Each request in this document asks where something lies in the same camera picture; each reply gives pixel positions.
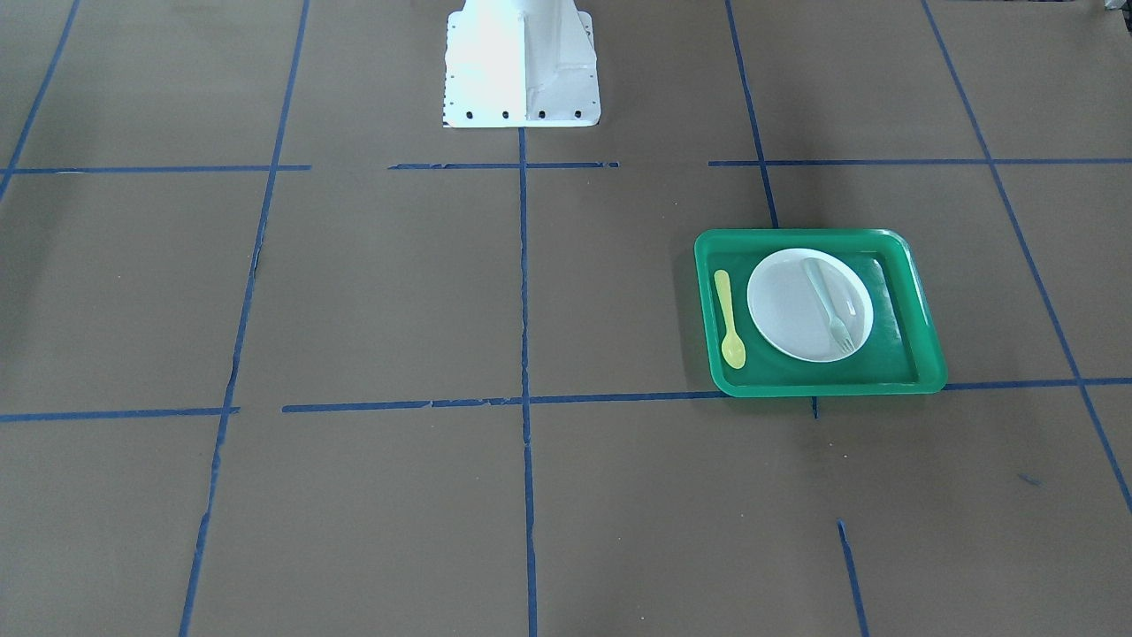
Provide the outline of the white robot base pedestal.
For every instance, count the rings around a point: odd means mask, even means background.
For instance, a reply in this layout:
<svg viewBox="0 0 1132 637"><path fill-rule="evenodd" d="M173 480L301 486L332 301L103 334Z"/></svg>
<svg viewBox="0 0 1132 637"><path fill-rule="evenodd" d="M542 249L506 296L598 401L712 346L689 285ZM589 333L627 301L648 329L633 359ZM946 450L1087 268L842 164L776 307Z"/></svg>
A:
<svg viewBox="0 0 1132 637"><path fill-rule="evenodd" d="M466 1L446 36L444 127L599 124L593 20L573 1Z"/></svg>

